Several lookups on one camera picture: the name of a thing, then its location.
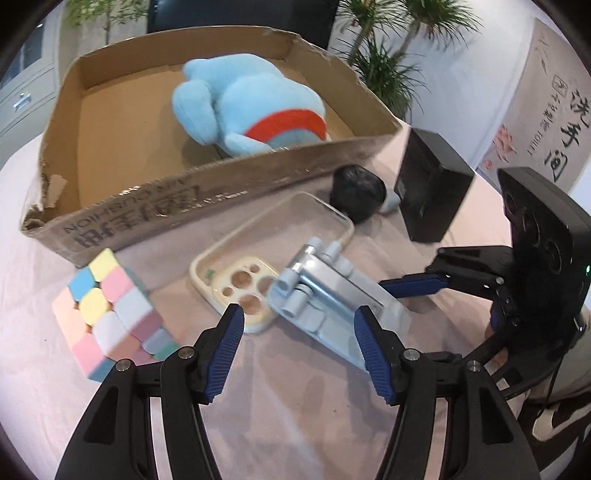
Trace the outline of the silver folding phone stand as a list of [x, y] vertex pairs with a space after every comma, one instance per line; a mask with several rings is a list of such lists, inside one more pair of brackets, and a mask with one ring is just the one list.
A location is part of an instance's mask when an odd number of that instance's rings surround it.
[[380, 325], [401, 339], [412, 324], [402, 303], [342, 256], [339, 242], [324, 244], [318, 237], [297, 251], [266, 299], [277, 315], [360, 369], [365, 360], [353, 330], [356, 309], [370, 307]]

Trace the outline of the black rectangular box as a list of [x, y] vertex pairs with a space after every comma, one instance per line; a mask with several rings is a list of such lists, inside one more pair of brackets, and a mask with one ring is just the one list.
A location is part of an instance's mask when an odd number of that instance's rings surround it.
[[414, 242], [439, 243], [474, 180], [468, 163], [441, 135], [413, 128], [394, 192]]

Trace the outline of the black round pouch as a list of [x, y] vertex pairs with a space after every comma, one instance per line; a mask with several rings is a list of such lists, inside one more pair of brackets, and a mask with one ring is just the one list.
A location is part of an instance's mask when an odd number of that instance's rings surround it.
[[363, 166], [344, 165], [332, 175], [329, 203], [353, 224], [363, 223], [377, 213], [386, 197], [385, 182]]

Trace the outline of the pastel rubik's cube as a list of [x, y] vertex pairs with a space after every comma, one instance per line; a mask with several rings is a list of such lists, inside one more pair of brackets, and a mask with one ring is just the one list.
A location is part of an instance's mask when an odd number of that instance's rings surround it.
[[108, 248], [76, 272], [51, 308], [91, 381], [103, 381], [119, 360], [141, 366], [163, 361], [178, 348], [143, 284]]

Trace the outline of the clear beige phone case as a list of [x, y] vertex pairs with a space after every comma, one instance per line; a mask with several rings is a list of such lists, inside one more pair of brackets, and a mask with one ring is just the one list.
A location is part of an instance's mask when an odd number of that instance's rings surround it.
[[237, 303], [245, 314], [245, 333], [256, 334], [273, 323], [267, 304], [270, 285], [304, 242], [345, 246], [355, 231], [351, 219], [310, 193], [297, 192], [253, 216], [197, 255], [188, 274], [195, 290], [222, 313]]

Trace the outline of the black and white shoe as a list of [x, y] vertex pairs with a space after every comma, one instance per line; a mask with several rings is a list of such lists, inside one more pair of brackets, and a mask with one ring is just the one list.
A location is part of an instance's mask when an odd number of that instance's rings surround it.
[[590, 396], [564, 399], [534, 420], [532, 451], [542, 479], [558, 479], [590, 435]]

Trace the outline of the beige calligraphy sign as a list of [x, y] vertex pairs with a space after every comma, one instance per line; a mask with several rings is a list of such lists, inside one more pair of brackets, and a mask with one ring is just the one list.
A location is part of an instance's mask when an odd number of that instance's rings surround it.
[[530, 167], [568, 193], [590, 158], [590, 74], [572, 46], [536, 20], [507, 113], [477, 171]]

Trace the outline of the light blue plush toy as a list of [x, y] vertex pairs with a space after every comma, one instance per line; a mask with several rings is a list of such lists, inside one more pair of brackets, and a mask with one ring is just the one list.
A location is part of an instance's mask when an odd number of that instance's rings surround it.
[[171, 98], [187, 135], [229, 157], [329, 141], [320, 95], [249, 53], [192, 59]]

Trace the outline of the green potted plant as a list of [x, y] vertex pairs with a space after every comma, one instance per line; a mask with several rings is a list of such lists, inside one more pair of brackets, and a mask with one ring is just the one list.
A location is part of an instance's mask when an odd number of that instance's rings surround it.
[[71, 26], [81, 26], [96, 19], [103, 21], [105, 44], [111, 40], [114, 25], [124, 25], [147, 15], [146, 0], [67, 0], [66, 20]]
[[424, 37], [448, 48], [479, 32], [480, 18], [465, 1], [341, 1], [337, 50], [367, 86], [404, 120], [426, 86], [421, 67], [409, 59], [411, 44]]

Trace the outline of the black television screen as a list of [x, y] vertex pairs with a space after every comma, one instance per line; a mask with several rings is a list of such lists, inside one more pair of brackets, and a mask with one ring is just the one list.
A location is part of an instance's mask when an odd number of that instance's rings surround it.
[[339, 3], [334, 0], [151, 1], [149, 33], [195, 26], [266, 26], [297, 33], [322, 49], [329, 46]]

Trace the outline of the brown cardboard box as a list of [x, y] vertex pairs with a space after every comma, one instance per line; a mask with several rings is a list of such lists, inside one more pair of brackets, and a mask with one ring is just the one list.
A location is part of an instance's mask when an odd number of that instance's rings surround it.
[[[194, 142], [171, 98], [192, 59], [250, 53], [318, 93], [329, 141], [225, 159]], [[344, 61], [263, 26], [168, 30], [74, 61], [39, 150], [38, 191], [21, 232], [76, 266], [284, 186], [378, 155], [401, 123]]]

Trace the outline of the grey filing cabinet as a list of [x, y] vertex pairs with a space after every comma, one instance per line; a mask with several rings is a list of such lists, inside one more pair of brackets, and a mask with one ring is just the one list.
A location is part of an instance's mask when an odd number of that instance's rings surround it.
[[1, 163], [39, 135], [58, 88], [58, 15], [41, 21], [1, 79]]

